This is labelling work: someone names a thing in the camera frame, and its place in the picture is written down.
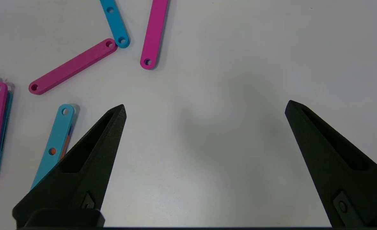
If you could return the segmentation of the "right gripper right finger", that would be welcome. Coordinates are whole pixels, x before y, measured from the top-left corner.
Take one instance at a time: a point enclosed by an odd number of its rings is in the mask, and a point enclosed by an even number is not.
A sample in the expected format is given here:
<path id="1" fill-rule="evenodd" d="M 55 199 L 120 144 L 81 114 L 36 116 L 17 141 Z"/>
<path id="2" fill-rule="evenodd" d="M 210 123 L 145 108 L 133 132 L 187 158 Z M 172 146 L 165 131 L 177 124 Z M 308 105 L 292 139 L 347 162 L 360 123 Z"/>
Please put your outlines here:
<path id="1" fill-rule="evenodd" d="M 377 228 L 377 163 L 307 106 L 285 116 L 334 228 Z"/>

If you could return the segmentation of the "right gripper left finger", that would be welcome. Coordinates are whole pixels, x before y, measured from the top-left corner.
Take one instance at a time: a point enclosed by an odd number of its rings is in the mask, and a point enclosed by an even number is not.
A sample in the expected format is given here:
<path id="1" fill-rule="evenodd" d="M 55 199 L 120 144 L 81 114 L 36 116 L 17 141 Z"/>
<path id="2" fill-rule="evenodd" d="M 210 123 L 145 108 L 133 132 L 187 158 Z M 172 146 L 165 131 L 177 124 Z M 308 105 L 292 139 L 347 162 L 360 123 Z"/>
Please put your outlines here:
<path id="1" fill-rule="evenodd" d="M 18 229 L 101 228 L 108 182 L 126 122 L 124 105 L 107 111 L 13 208 Z"/>

